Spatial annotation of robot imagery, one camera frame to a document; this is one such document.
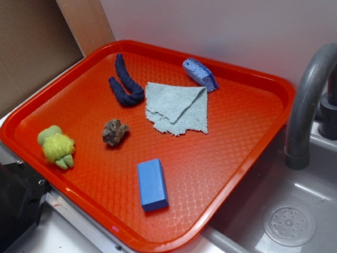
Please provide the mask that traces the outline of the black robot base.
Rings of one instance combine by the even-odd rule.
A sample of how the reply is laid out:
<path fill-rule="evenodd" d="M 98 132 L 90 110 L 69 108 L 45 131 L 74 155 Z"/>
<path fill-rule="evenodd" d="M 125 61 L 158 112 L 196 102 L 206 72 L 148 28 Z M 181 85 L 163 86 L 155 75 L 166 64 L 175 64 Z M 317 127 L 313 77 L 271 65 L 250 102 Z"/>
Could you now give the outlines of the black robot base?
<path fill-rule="evenodd" d="M 49 184 L 25 162 L 1 165 L 1 252 L 38 227 Z"/>

